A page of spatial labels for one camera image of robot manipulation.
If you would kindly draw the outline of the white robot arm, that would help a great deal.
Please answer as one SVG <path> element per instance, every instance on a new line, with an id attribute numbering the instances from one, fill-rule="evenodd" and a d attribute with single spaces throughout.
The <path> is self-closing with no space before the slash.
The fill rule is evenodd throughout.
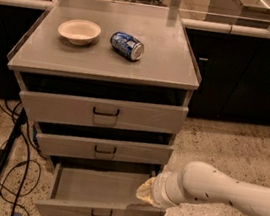
<path id="1" fill-rule="evenodd" d="M 158 208 L 223 203 L 247 216 L 270 216 L 270 188 L 241 182 L 202 162 L 193 161 L 179 171 L 148 179 L 136 196 Z"/>

